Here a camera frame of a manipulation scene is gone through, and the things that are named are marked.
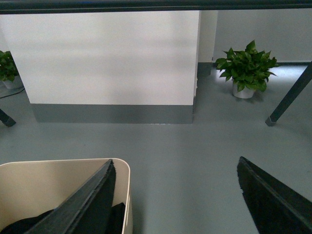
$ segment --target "white wall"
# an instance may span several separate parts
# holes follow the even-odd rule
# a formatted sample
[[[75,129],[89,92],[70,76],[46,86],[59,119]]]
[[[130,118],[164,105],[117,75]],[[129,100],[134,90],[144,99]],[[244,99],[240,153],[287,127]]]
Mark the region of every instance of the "white wall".
[[[259,51],[272,50],[278,61],[311,61],[311,38],[312,9],[219,11],[214,60],[255,39]]]
[[[43,104],[192,105],[198,22],[198,11],[1,16]]]
[[[202,11],[200,17],[198,62],[212,62],[218,11]]]
[[[9,50],[9,47],[7,45],[5,38],[4,38],[4,34],[3,34],[2,30],[0,30],[0,50],[3,52]]]

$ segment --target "black cable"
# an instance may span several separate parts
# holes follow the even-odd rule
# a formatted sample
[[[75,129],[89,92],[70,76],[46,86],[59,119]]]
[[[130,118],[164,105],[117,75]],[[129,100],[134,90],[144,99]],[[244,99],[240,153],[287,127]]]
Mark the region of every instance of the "black cable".
[[[23,88],[21,91],[17,92],[16,94],[19,94],[20,92],[23,92],[25,90],[25,88]],[[1,98],[6,98],[6,97],[9,97],[9,96],[13,96],[15,94],[10,94],[10,95],[7,95],[7,96],[4,96],[4,97],[0,97]]]

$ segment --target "table leg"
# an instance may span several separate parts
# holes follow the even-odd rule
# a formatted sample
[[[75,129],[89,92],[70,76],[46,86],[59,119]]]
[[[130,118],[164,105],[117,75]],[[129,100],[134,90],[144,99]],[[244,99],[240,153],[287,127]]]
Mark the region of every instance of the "table leg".
[[[0,109],[0,120],[7,127],[12,127],[14,124],[16,124],[16,122],[1,109]]]
[[[296,97],[301,93],[301,91],[307,86],[307,84],[312,79],[312,62],[309,63],[308,67],[301,74],[296,83],[285,95],[283,100],[279,103],[273,113],[267,118],[265,123],[272,127],[276,124],[277,120],[282,116],[282,114],[287,110],[290,104],[296,99]]]

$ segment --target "epoxy floor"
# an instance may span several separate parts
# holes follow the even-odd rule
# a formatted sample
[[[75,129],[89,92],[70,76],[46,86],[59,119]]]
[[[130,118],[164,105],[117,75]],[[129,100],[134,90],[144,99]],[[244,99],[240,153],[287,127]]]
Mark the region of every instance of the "epoxy floor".
[[[118,157],[131,167],[134,234],[256,234],[238,184],[244,156],[312,201],[312,83],[274,127],[265,119],[303,66],[275,69],[250,100],[212,70],[198,81],[193,124],[37,123],[25,91],[0,99],[0,164]]]

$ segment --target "black fabric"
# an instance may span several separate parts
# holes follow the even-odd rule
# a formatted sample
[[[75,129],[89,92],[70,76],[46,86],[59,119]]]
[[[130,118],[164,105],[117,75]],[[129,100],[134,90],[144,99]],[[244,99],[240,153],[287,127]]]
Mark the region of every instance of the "black fabric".
[[[125,214],[125,204],[120,203],[112,207],[105,234],[121,234]]]
[[[32,228],[36,223],[41,221],[47,215],[49,215],[53,210],[44,212],[43,214],[38,215],[37,217],[25,218],[19,221],[16,221],[7,227],[5,227],[0,234],[22,234]]]
[[[105,234],[121,234],[125,214],[125,204],[120,203],[112,207]],[[53,210],[44,212],[37,217],[25,218],[5,227],[0,234],[23,234],[35,224],[49,215]]]

